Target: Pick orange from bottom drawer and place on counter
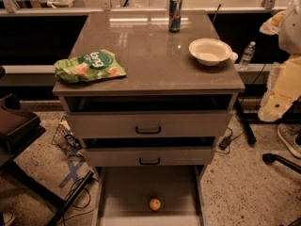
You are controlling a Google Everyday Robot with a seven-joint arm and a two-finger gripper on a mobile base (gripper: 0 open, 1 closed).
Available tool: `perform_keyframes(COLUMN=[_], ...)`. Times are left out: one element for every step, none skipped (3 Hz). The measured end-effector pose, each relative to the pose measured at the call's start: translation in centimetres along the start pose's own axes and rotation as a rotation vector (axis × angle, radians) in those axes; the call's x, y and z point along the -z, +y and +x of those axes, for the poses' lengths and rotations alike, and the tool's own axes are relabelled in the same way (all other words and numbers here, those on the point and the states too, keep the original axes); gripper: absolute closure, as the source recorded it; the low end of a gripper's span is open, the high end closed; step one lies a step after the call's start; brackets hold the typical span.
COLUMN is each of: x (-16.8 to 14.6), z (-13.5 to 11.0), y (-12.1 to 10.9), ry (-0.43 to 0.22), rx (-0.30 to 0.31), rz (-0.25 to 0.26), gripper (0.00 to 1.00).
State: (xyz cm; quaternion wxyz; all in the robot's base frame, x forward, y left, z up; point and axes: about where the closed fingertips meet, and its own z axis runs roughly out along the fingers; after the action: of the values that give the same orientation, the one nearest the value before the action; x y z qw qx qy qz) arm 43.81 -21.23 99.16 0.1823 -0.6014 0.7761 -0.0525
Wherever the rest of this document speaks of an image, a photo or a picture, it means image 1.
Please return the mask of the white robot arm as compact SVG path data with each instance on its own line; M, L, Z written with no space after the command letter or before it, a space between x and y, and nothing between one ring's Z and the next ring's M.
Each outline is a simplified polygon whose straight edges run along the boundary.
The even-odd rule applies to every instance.
M261 121L280 119L301 96L301 0L293 0L284 11L263 23L263 34L278 34L278 46L290 56L270 69L267 91L261 99Z

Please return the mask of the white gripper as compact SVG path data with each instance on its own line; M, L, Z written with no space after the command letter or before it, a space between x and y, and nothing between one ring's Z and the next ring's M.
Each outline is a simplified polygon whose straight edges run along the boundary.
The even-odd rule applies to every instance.
M261 99L258 117L261 121L280 119L301 97L301 56L284 63L274 63L267 80L267 91Z

